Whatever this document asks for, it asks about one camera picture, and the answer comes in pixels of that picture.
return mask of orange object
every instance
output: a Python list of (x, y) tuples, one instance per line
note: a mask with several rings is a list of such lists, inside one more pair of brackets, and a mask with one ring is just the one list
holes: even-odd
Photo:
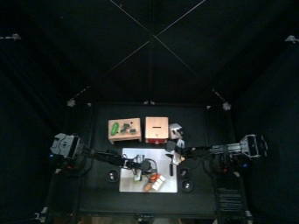
[(157, 174), (154, 174), (153, 176), (151, 176), (151, 180), (153, 181), (157, 181), (159, 178), (161, 178), (161, 176), (162, 176), (162, 174), (161, 173), (157, 173)]

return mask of black enclosure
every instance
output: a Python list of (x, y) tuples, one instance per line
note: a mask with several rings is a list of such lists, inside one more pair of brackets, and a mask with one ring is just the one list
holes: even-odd
[[(33, 223), (43, 210), (58, 133), (110, 147), (106, 120), (149, 114), (198, 123), (190, 144), (265, 135), (269, 157), (245, 176), (249, 208), (261, 223), (299, 222), (298, 1), (11, 0), (0, 12), (2, 223)], [(58, 186), (59, 200), (83, 185), (81, 211), (101, 214), (87, 206), (93, 185), (75, 182)], [(189, 201), (194, 212), (179, 216), (213, 218), (213, 204)]]

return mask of wire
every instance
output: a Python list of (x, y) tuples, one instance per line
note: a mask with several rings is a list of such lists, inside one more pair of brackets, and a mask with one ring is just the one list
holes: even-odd
[(151, 158), (149, 158), (147, 160), (154, 162), (154, 164), (155, 164), (155, 170), (157, 170), (157, 173), (158, 173), (158, 165), (157, 165), (157, 162)]

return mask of table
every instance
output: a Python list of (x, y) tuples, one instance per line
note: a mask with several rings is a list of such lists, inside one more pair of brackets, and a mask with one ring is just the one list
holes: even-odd
[[(165, 149), (137, 149), (125, 148), (123, 154), (129, 158), (134, 158), (137, 155), (145, 155), (145, 158), (151, 158), (157, 162), (158, 172), (166, 178), (158, 191), (151, 190), (150, 193), (177, 193), (178, 192), (178, 179), (177, 169), (173, 169), (173, 176), (170, 174), (170, 163), (171, 159), (165, 155), (169, 152)], [(142, 181), (134, 181), (134, 173), (130, 170), (122, 169), (119, 191), (129, 193), (142, 193), (145, 185), (147, 183), (147, 177), (143, 177)]]
[[(119, 124), (119, 129), (118, 129), (118, 133), (113, 136), (111, 130), (115, 123)], [(121, 133), (121, 130), (125, 128), (126, 124), (130, 125), (130, 128), (127, 129), (125, 133)], [(107, 126), (109, 126), (107, 138), (113, 144), (115, 144), (115, 141), (126, 141), (126, 140), (135, 140), (135, 139), (138, 139), (139, 142), (142, 142), (141, 118), (110, 120), (107, 122)]]

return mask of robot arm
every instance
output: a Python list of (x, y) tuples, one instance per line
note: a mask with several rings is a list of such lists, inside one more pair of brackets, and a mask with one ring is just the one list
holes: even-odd
[(86, 158), (95, 158), (102, 162), (107, 162), (129, 170), (151, 172), (153, 169), (149, 159), (145, 159), (141, 163), (138, 163), (135, 158), (123, 157), (111, 150), (107, 152), (91, 150), (78, 136), (69, 136), (63, 133), (55, 136), (51, 152), (55, 155), (63, 156), (66, 159), (75, 159), (79, 155)]

